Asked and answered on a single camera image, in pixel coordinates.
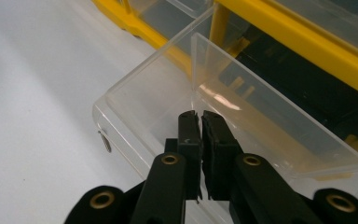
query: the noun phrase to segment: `white table surface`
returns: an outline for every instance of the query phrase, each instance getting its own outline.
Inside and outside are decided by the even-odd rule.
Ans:
[[[63,223],[89,189],[141,181],[91,108],[152,52],[89,0],[0,0],[0,223]]]

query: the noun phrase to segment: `transparent plastic container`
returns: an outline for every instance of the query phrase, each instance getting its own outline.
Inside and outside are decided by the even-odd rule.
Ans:
[[[277,0],[277,2],[358,48],[358,1]]]
[[[211,0],[129,0],[139,19],[171,39],[212,5]]]
[[[312,197],[336,188],[358,197],[358,153],[227,53],[249,24],[230,19],[217,47],[209,40],[212,20],[211,8],[95,103],[102,133],[146,178],[165,139],[177,136],[177,117],[211,110],[245,152],[265,157],[295,191]],[[227,203],[204,199],[187,202],[186,223],[232,220]]]

